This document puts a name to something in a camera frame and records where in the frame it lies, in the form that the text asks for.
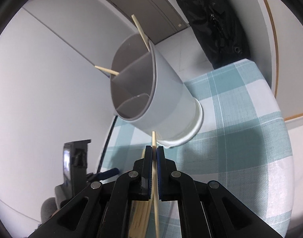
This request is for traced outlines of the person's left hand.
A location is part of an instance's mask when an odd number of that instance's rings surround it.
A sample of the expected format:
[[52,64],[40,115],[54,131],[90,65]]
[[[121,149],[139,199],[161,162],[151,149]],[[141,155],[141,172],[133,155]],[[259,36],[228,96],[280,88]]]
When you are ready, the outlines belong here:
[[55,197],[46,199],[40,209],[41,223],[48,221],[57,211],[58,207]]

